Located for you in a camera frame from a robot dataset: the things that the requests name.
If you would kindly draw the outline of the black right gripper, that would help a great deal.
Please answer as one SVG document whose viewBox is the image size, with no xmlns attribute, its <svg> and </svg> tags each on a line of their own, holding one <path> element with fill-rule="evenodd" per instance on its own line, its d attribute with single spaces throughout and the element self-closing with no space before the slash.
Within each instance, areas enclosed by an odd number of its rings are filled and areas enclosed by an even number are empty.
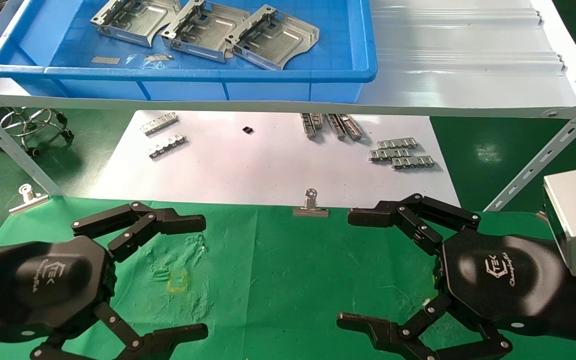
<svg viewBox="0 0 576 360">
<path fill-rule="evenodd" d="M 402 325 L 338 313 L 337 326 L 368 335 L 375 350 L 405 360 L 500 360 L 514 346 L 498 330 L 551 330 L 552 307 L 567 276 L 554 243 L 479 233 L 479 215 L 420 193 L 399 201 L 380 200 L 373 208 L 350 208 L 347 221 L 356 227 L 396 227 L 427 255 L 439 255 L 440 289 L 448 294 L 430 300 Z M 428 221 L 459 232 L 443 242 Z M 482 339 L 439 350 L 423 344 L 420 336 L 446 312 Z"/>
</svg>

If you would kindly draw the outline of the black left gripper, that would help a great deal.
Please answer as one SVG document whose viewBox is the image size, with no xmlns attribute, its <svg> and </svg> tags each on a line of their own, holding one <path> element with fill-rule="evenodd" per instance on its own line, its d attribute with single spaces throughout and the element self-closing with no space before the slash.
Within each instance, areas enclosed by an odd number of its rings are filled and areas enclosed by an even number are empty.
<svg viewBox="0 0 576 360">
<path fill-rule="evenodd" d="M 169 360 L 179 344 L 206 339 L 205 323 L 139 336 L 107 303 L 115 294 L 114 262 L 121 263 L 157 234 L 200 233 L 204 215 L 131 202 L 76 219 L 73 239 L 0 246 L 0 343 L 48 337 L 32 360 L 89 360 L 62 349 L 98 319 L 125 345 L 117 360 Z M 115 231 L 107 251 L 93 239 Z"/>
</svg>

